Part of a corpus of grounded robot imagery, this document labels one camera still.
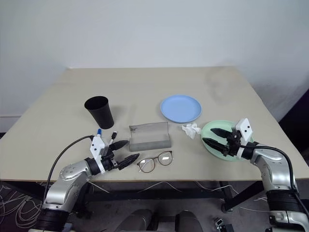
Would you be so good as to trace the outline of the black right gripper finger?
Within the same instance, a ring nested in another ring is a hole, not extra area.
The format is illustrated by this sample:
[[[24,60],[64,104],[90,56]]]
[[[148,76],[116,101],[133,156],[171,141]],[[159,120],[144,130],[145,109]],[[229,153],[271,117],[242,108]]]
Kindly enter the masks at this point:
[[[219,137],[222,138],[231,138],[233,136],[232,132],[221,129],[221,128],[212,128],[211,131]]]
[[[203,137],[202,138],[203,142],[205,144],[207,144],[208,146],[210,146],[211,148],[221,152],[222,154],[228,154],[228,149],[227,149],[227,146],[224,145],[224,144],[221,144],[219,142],[217,142],[216,140],[214,139],[211,139],[211,138],[205,138]]]

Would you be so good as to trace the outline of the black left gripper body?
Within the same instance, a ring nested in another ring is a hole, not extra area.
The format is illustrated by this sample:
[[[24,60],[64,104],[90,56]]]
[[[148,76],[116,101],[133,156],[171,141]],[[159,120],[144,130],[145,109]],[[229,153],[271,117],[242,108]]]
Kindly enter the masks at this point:
[[[119,163],[114,159],[114,150],[118,150],[119,148],[111,145],[109,147],[105,147],[102,152],[102,165],[104,170],[111,171],[112,169],[120,169]]]

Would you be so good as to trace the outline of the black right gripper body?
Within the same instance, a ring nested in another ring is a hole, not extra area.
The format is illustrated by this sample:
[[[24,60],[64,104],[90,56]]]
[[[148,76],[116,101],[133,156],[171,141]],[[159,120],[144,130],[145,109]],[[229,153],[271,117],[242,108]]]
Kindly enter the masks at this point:
[[[241,133],[238,130],[232,130],[232,132],[226,131],[224,133],[224,138],[227,140],[227,144],[225,145],[225,149],[223,152],[224,156],[236,156],[238,153],[238,150],[240,148],[240,139],[241,139]]]

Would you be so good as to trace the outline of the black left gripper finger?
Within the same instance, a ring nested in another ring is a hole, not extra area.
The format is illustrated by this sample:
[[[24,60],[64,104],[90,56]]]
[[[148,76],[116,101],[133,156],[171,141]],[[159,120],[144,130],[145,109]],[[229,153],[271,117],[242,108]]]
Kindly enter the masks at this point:
[[[121,149],[122,147],[124,147],[127,144],[128,144],[128,140],[121,140],[121,141],[112,143],[112,151]]]
[[[121,162],[118,163],[118,170],[122,170],[125,167],[131,165],[138,157],[139,157],[139,153],[137,154],[132,154],[128,157],[126,157],[124,160],[122,160]]]

